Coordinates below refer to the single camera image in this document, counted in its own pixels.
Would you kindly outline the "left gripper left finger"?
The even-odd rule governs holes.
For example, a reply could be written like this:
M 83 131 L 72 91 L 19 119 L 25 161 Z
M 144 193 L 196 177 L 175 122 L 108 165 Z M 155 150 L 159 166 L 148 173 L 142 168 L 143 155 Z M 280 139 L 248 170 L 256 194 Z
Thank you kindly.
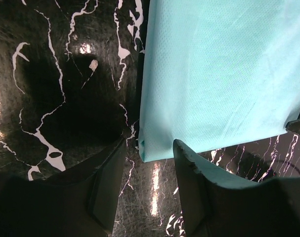
M 126 143 L 45 180 L 0 172 L 0 237 L 108 237 L 121 187 Z

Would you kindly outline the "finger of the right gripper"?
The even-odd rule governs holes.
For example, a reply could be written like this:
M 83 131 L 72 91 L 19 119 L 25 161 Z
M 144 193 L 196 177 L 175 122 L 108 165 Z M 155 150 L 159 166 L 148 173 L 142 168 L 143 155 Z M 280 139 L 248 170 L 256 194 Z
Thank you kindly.
M 288 122 L 286 130 L 300 136 L 300 119 Z

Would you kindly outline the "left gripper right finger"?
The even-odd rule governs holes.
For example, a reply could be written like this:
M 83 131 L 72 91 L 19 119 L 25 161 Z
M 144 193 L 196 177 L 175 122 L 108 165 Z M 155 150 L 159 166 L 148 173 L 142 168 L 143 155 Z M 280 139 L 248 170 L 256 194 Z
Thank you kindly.
M 250 181 L 178 139 L 173 155 L 187 236 L 300 237 L 300 177 Z

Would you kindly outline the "teal t shirt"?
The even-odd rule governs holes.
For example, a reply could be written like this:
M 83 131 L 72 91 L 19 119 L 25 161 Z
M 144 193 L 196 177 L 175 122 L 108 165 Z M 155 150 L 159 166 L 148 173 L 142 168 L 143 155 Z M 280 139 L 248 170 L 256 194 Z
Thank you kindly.
M 144 162 L 285 133 L 300 113 L 300 0 L 152 0 L 140 105 Z

